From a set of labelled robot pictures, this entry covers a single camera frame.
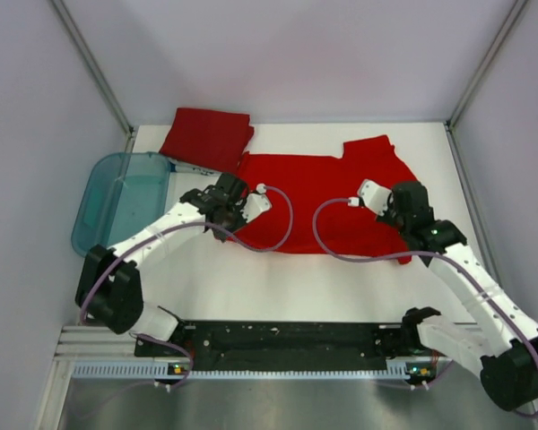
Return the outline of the bright red t-shirt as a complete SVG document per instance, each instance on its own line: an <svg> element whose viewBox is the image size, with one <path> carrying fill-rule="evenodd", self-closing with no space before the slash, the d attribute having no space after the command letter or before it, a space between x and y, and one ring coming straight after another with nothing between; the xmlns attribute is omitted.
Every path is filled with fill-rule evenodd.
<svg viewBox="0 0 538 430"><path fill-rule="evenodd" d="M345 142L340 158L247 152L237 175L250 187L271 188L272 208L236 234L248 245L266 248L283 239L281 253L320 254L327 245L338 254L356 256L407 249L396 230L346 201L366 179L385 188L414 180L385 135Z"/></svg>

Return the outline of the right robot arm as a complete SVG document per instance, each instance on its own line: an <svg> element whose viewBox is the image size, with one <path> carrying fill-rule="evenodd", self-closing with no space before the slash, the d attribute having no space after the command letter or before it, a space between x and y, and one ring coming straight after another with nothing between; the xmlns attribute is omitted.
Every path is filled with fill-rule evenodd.
<svg viewBox="0 0 538 430"><path fill-rule="evenodd" d="M426 187L411 181L386 188L366 180L360 198L378 222L398 232L409 255L444 282L480 329L461 329L431 308L411 310L403 318L403 348L414 355L435 349L451 358L505 411L538 401L538 322L491 277L460 229L435 217ZM538 409L532 416L538 417Z"/></svg>

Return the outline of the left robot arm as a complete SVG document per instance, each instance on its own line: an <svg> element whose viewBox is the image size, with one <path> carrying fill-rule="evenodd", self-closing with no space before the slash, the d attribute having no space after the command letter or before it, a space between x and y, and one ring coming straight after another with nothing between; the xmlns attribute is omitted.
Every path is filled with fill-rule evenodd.
<svg viewBox="0 0 538 430"><path fill-rule="evenodd" d="M219 226L223 233L233 233L244 226L247 197L246 182L224 173L203 190L185 192L164 215L128 239L92 247L75 295L80 322L90 316L116 334L133 331L153 337L166 355L179 353L186 335L177 328L177 317L144 298L143 273L209 229Z"/></svg>

